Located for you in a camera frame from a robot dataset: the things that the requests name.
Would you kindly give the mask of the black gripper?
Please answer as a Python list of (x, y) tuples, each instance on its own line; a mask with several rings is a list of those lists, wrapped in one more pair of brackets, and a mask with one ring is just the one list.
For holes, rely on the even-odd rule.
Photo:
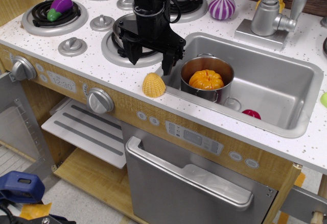
[(163, 54), (164, 76), (171, 74), (178, 60), (184, 57), (186, 41), (175, 33), (170, 24), (170, 10), (156, 14), (133, 12), (117, 20), (118, 38), (129, 61), (135, 65), (147, 48)]

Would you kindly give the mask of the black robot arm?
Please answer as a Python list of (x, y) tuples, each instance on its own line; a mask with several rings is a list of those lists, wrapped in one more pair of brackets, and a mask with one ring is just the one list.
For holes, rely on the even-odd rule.
[(186, 41), (175, 33), (170, 24), (172, 0), (134, 0), (135, 19), (121, 20), (119, 38), (129, 61), (136, 64), (143, 48), (163, 54), (161, 66), (164, 75), (171, 73), (173, 66), (184, 56)]

